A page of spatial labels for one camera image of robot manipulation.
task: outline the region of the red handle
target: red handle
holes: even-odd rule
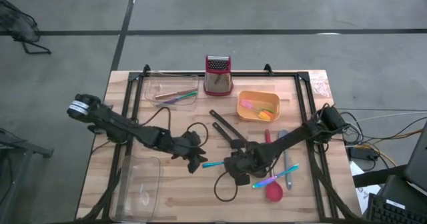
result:
[[[270,131],[266,129],[266,143],[271,143],[272,138],[270,137]]]

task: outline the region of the wooden tabletop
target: wooden tabletop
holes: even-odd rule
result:
[[[127,76],[129,71],[114,71],[111,73],[105,102],[113,105],[115,112],[121,113]],[[316,108],[324,103],[333,104],[334,100],[329,88],[326,71],[310,71]],[[211,126],[215,119],[208,113],[214,109],[230,124],[232,124],[246,139],[264,142],[264,131],[270,130],[272,140],[277,138],[278,131],[286,129],[292,131],[301,125],[296,86],[289,77],[234,77],[234,89],[231,95],[225,97],[212,97],[203,90],[203,79],[199,82],[199,94],[193,111],[173,110],[171,112],[171,134],[181,135],[187,127],[194,122],[205,123],[209,129],[209,139],[202,147],[206,151],[205,157],[210,162],[222,161],[229,157],[231,149],[228,142]],[[147,79],[143,82],[143,92],[147,89]],[[275,93],[280,97],[281,115],[272,123],[258,123],[242,121],[236,113],[237,96],[240,91],[265,91]],[[129,107],[128,117],[131,116],[133,99]],[[150,118],[158,108],[151,101],[141,95],[138,119],[142,123]],[[160,113],[150,125],[167,127],[167,113]],[[205,131],[201,127],[194,127],[195,131],[205,138]],[[98,136],[93,148],[106,141],[106,136]],[[77,217],[82,217],[96,204],[105,191],[109,178],[111,161],[113,158],[113,144],[108,144],[98,149],[89,162],[83,192],[77,211]],[[170,154],[161,153],[145,148],[141,143],[134,141],[132,155],[135,157],[157,157],[161,162],[161,177],[159,194],[155,213],[151,221],[318,221],[318,212],[310,175],[307,149],[305,142],[298,143],[289,149],[291,165],[299,163],[300,168],[292,173],[292,190],[286,189],[284,178],[278,183],[284,190],[284,198],[278,203],[271,203],[265,198],[264,189],[252,189],[251,185],[241,186],[234,201],[224,203],[214,195],[214,183],[225,169],[222,166],[202,169],[189,174],[188,161],[182,159],[171,160]],[[346,151],[340,141],[331,141],[326,153],[332,185],[344,203],[357,215],[360,208]],[[284,170],[284,157],[280,157],[274,171],[279,173]],[[251,177],[251,184],[259,181]],[[234,194],[234,180],[224,176],[218,184],[218,195],[228,199]],[[326,192],[322,188],[325,209],[328,211]]]

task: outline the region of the blue handle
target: blue handle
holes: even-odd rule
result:
[[[216,165],[223,165],[224,162],[223,161],[219,161],[216,163],[204,163],[203,165],[201,165],[202,168],[208,168],[208,167],[215,167]]]

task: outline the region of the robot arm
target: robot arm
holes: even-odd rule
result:
[[[193,173],[200,163],[207,161],[201,156],[206,152],[198,147],[201,141],[195,131],[186,131],[181,137],[172,137],[167,129],[142,126],[115,113],[111,107],[102,104],[98,97],[77,94],[67,114],[78,121],[93,123],[94,126],[88,127],[90,131],[95,132],[94,127],[102,129],[115,143],[125,143],[128,135],[131,135],[147,148],[172,154],[172,159],[188,159],[190,173]]]
[[[258,178],[265,177],[275,159],[287,148],[303,140],[328,142],[333,135],[342,133],[348,126],[335,107],[325,106],[309,121],[273,143],[259,144],[250,141],[245,152],[238,150],[231,157],[226,157],[224,166],[235,179],[236,185],[247,185],[250,182],[248,174]]]

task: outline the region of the clear glass dish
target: clear glass dish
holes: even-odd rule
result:
[[[150,221],[157,201],[159,178],[160,160],[157,157],[125,157],[111,199],[110,218],[117,222]]]
[[[195,107],[195,101],[198,96],[199,81],[200,78],[197,75],[169,75],[153,71],[148,77],[145,99],[158,107],[166,106],[172,109],[192,110]],[[164,103],[192,91],[197,91],[197,94],[183,98],[175,103]]]

